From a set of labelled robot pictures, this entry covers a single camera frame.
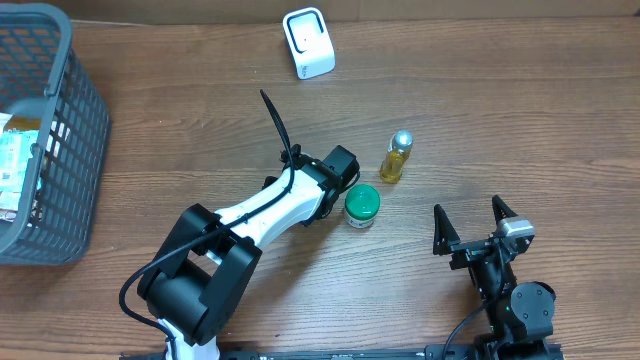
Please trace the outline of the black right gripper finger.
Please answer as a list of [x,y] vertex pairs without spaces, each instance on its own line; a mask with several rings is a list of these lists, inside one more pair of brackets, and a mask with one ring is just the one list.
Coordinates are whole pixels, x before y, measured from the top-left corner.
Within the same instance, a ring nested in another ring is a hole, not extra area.
[[492,210],[496,224],[499,224],[503,219],[518,216],[518,214],[513,211],[499,195],[494,195],[492,197]]
[[460,243],[460,237],[440,204],[434,206],[434,226],[433,254],[451,254],[452,247]]

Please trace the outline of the green lid white jar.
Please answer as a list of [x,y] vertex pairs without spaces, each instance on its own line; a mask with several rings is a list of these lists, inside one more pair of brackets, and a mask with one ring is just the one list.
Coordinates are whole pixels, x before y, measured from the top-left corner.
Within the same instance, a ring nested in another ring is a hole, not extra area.
[[354,228],[367,228],[374,223],[380,205],[380,195],[373,186],[355,185],[345,198],[345,220]]

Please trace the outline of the yellow dish soap bottle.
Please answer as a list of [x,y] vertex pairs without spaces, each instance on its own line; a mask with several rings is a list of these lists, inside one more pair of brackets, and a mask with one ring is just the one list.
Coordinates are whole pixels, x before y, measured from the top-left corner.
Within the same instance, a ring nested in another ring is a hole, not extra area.
[[379,170],[383,181],[395,184],[400,180],[412,147],[413,135],[409,130],[403,129],[393,134]]

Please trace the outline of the brown mushroom snack bag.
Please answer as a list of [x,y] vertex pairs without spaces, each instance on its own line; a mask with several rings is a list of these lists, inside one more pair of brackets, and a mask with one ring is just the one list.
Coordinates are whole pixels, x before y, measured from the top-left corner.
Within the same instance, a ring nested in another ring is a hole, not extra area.
[[[23,117],[15,114],[1,114],[1,135],[7,131],[28,131],[37,130],[39,135],[40,120],[38,118]],[[17,211],[2,210],[1,220],[13,222],[17,216]]]

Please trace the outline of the teal snack packet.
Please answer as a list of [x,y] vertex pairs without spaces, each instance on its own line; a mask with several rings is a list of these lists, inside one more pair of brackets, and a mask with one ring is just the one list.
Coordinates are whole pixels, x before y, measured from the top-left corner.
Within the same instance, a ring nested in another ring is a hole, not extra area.
[[17,211],[22,193],[31,146],[38,131],[7,131],[1,135],[1,209]]

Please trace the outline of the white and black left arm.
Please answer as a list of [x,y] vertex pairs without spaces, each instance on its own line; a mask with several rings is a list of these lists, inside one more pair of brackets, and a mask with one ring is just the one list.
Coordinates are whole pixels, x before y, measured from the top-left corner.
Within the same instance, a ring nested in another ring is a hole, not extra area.
[[235,312],[266,247],[290,227],[326,217],[359,176],[355,155],[297,154],[280,177],[233,207],[186,209],[138,285],[167,335],[168,359],[219,355],[215,338]]

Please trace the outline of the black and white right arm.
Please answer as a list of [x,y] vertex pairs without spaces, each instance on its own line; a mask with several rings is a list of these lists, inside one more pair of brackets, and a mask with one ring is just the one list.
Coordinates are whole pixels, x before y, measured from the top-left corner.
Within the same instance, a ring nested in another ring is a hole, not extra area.
[[[449,255],[451,269],[469,272],[481,305],[430,353],[438,359],[562,359],[561,347],[546,341],[553,334],[555,291],[544,282],[518,283],[511,267],[532,244],[534,225],[497,195],[492,197],[492,210],[496,229],[484,240],[463,243],[444,208],[434,206],[433,253]],[[470,345],[453,347],[459,332],[481,313],[490,331]]]

